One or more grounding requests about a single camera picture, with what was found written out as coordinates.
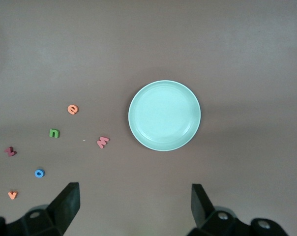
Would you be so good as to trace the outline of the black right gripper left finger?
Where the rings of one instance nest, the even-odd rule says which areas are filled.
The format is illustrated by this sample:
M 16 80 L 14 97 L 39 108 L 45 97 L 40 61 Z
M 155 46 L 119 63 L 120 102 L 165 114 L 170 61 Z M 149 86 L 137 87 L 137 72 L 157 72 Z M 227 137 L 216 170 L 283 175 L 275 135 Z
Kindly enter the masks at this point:
M 80 186 L 69 183 L 46 207 L 6 226 L 7 236 L 62 236 L 80 209 Z

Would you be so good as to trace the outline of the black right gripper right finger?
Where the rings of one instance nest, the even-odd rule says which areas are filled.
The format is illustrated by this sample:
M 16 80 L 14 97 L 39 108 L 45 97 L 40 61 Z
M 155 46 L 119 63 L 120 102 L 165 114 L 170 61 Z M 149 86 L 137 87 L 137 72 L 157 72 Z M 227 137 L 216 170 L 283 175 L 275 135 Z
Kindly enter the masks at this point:
M 242 223 L 236 214 L 226 207 L 213 206 L 200 184 L 191 189 L 191 211 L 196 227 L 189 236 L 250 236 L 250 226 Z

